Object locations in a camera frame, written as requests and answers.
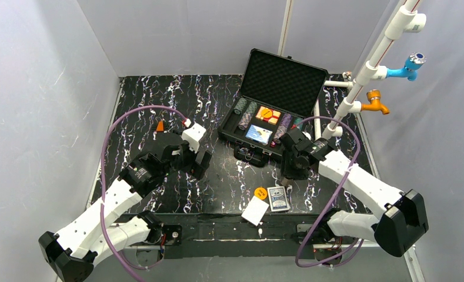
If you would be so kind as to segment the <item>brown poker chip stack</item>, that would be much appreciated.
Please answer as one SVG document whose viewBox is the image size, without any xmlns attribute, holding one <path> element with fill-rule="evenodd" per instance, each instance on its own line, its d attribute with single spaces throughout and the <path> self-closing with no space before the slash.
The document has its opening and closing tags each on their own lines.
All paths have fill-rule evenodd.
<svg viewBox="0 0 464 282">
<path fill-rule="evenodd" d="M 284 186 L 284 187 L 292 185 L 293 182 L 294 182 L 293 179 L 289 179 L 287 177 L 282 177 L 280 180 L 281 186 Z"/>
</svg>

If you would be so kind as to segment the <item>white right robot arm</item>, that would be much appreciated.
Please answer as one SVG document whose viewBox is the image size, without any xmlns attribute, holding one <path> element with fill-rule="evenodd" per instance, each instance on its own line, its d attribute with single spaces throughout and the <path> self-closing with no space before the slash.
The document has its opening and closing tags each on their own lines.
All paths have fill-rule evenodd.
<svg viewBox="0 0 464 282">
<path fill-rule="evenodd" d="M 388 254 L 401 257 L 429 230 L 425 200 L 417 191 L 404 192 L 386 184 L 352 164 L 328 140 L 311 141 L 297 127 L 280 141 L 284 181 L 305 180 L 311 171 L 316 172 L 341 183 L 371 211 L 362 214 L 328 208 L 314 230 L 306 232 L 309 243 L 353 237 L 373 241 Z"/>
</svg>

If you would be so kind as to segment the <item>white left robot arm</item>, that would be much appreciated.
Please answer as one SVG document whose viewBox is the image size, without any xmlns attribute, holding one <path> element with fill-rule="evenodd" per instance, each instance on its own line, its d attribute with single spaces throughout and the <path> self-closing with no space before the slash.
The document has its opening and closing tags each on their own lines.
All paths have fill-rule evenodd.
<svg viewBox="0 0 464 282">
<path fill-rule="evenodd" d="M 152 213 L 142 212 L 112 227 L 125 211 L 159 188 L 174 172 L 203 178 L 212 154 L 199 147 L 206 130 L 194 125 L 182 133 L 158 133 L 99 198 L 57 232 L 38 239 L 45 261 L 61 281 L 84 281 L 104 259 L 135 243 L 164 243 L 169 234 Z"/>
</svg>

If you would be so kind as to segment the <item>dark green chip stack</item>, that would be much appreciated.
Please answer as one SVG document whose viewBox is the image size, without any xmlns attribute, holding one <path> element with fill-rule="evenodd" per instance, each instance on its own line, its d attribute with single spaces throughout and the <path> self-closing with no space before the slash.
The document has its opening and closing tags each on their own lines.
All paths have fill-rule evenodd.
<svg viewBox="0 0 464 282">
<path fill-rule="evenodd" d="M 236 103 L 236 105 L 235 105 L 235 107 L 234 107 L 234 109 L 233 109 L 234 114 L 240 115 L 240 114 L 244 111 L 244 108 L 245 108 L 245 106 L 246 106 L 247 104 L 248 104 L 248 100 L 247 100 L 247 99 L 245 99 L 245 98 L 240 98 L 240 99 L 237 101 L 237 103 Z"/>
</svg>

